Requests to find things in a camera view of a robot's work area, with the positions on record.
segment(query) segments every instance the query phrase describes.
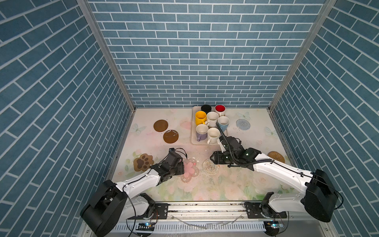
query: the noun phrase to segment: light blue mug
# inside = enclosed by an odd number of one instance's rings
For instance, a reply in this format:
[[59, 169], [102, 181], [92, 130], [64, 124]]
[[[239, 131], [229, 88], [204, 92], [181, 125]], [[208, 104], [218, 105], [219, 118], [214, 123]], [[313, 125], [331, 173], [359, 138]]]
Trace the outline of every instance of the light blue mug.
[[229, 118], [227, 116], [220, 116], [217, 119], [217, 122], [220, 125], [221, 130], [224, 132], [229, 125]]

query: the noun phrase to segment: gray round coaster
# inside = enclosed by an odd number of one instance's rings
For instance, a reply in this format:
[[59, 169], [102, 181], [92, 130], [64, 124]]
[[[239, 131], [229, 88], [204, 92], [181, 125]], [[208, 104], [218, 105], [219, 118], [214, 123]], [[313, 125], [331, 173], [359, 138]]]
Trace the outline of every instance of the gray round coaster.
[[244, 119], [237, 120], [236, 124], [237, 124], [237, 128], [244, 130], [244, 131], [246, 131], [250, 128], [250, 123]]

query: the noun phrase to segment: floral tablecloth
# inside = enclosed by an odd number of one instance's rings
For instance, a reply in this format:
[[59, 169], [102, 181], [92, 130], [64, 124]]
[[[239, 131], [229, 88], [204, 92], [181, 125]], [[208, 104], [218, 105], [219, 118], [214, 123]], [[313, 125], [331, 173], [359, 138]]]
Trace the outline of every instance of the floral tablecloth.
[[[271, 176], [246, 168], [214, 165], [209, 170], [212, 165], [209, 157], [220, 148], [190, 143], [191, 116], [191, 108], [137, 109], [112, 181], [123, 181], [142, 173], [145, 169], [137, 163], [146, 162], [145, 167], [158, 163], [169, 148], [183, 148], [188, 154], [188, 160], [184, 160], [186, 173], [147, 189], [145, 192], [155, 201], [262, 200], [270, 191], [295, 192]], [[266, 109], [227, 108], [226, 116], [230, 119], [228, 135], [240, 138], [245, 149], [253, 147], [265, 154], [277, 151], [289, 163]], [[176, 142], [165, 143], [164, 132], [154, 130], [154, 122], [160, 119], [168, 122], [167, 130], [178, 132]], [[250, 128], [241, 130], [236, 123], [239, 119], [248, 121]]]

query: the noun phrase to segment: blue brick wall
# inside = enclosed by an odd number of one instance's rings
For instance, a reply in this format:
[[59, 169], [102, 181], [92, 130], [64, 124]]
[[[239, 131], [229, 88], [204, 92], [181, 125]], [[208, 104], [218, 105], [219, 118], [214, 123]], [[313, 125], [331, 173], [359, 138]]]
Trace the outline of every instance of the blue brick wall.
[[379, 1], [337, 0], [274, 114], [300, 167], [345, 198], [340, 236], [378, 236]]
[[130, 109], [75, 0], [0, 1], [0, 236], [72, 236]]
[[266, 107], [324, 0], [90, 0], [138, 107]]

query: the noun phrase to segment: beige tray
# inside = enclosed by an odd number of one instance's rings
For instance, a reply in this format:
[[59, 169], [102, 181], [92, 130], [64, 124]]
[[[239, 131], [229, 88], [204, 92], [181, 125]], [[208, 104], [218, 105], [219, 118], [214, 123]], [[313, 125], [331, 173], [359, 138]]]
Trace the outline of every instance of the beige tray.
[[[207, 139], [202, 140], [202, 141], [197, 141], [197, 136], [196, 136], [196, 123], [195, 123], [195, 114], [196, 112], [201, 110], [201, 106], [194, 106], [192, 107], [192, 117], [191, 117], [191, 136], [190, 136], [190, 141], [192, 145], [206, 145], [206, 146], [220, 146], [219, 144], [208, 144]], [[224, 131], [225, 136], [228, 136], [228, 129], [229, 127]]]

